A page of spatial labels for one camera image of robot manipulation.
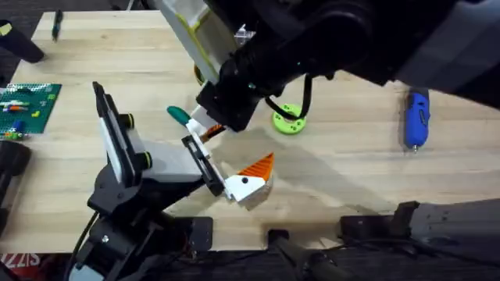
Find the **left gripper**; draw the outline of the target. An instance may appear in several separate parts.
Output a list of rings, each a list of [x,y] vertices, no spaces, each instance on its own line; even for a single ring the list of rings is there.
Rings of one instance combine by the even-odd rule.
[[[201,139],[207,129],[195,119],[189,119],[186,127],[192,137],[186,136],[181,146],[135,137],[122,148],[117,140],[108,139],[107,163],[95,178],[87,206],[125,224],[141,213],[161,213],[203,186],[214,197],[224,191],[228,201],[242,208],[266,200],[273,186],[273,152],[228,176],[223,185]]]

